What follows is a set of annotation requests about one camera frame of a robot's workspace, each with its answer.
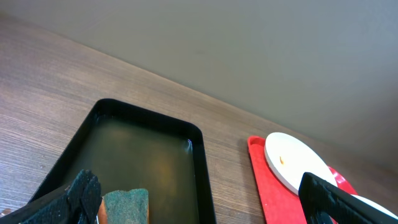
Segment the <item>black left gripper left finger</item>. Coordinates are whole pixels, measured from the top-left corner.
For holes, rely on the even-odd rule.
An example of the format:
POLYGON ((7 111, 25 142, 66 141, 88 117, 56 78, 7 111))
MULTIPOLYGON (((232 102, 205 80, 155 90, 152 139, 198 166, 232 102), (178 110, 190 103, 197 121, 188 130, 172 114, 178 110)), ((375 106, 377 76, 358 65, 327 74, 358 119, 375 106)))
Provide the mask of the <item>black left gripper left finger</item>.
POLYGON ((94 223, 101 204, 101 185, 90 170, 29 203, 20 223, 94 223))

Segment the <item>green orange scrub sponge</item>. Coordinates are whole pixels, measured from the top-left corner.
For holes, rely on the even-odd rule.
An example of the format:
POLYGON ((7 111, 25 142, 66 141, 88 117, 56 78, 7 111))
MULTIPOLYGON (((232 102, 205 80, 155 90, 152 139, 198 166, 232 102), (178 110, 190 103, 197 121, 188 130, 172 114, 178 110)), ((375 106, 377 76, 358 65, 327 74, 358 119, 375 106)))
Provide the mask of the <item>green orange scrub sponge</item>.
POLYGON ((107 193, 97 214, 100 224, 148 224, 149 193, 146 189, 107 193))

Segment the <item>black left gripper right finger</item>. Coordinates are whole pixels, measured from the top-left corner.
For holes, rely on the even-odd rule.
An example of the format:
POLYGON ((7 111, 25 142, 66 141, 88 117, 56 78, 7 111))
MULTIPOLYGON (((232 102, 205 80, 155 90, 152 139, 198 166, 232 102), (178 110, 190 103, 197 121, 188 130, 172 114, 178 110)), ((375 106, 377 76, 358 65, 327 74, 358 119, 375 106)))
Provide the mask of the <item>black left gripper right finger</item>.
POLYGON ((397 224, 397 219, 306 172, 298 196, 307 223, 397 224))

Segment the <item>white plate tray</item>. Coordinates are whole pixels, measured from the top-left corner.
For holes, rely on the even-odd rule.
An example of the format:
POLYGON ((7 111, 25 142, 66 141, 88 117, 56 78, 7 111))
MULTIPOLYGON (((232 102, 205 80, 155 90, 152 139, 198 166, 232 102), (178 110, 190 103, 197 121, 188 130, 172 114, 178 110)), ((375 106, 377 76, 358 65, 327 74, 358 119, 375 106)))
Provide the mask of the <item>white plate tray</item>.
POLYGON ((383 212, 383 213, 385 213, 386 215, 389 215, 389 216, 392 217, 392 218, 398 219, 398 216, 397 216, 397 215, 393 214, 393 213, 390 212, 388 209, 386 209, 386 208, 384 208, 383 206, 377 204, 376 202, 373 202, 372 200, 367 199, 367 198, 364 198, 364 197, 359 196, 359 195, 354 195, 354 194, 352 194, 352 196, 355 197, 355 198, 357 198, 357 199, 359 199, 360 201, 362 201, 362 202, 364 202, 364 203, 370 205, 371 207, 375 208, 376 210, 379 210, 380 212, 383 212))
POLYGON ((323 159, 305 143, 289 134, 269 134, 265 140, 264 153, 273 174, 295 195, 299 194, 300 183, 306 172, 337 186, 323 159))

